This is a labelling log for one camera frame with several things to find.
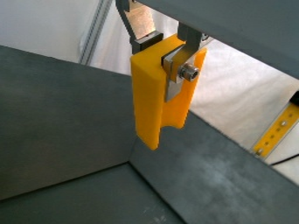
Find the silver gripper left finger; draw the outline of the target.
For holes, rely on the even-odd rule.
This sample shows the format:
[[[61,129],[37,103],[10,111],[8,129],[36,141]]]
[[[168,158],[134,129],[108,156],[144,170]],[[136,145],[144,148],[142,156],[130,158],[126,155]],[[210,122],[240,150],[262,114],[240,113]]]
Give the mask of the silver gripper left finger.
[[[116,9],[129,35],[132,54],[136,54],[160,42],[164,35],[154,29],[148,6],[136,0],[116,0]]]

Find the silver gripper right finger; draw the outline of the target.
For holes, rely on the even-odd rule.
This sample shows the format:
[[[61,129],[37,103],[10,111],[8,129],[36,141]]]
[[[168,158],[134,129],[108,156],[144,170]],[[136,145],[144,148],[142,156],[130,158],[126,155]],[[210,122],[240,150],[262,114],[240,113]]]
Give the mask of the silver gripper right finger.
[[[212,37],[178,23],[176,38],[182,43],[162,57],[161,65],[166,73],[164,100],[168,102],[180,92],[182,82],[192,82],[200,73],[194,66],[194,53],[212,41]]]

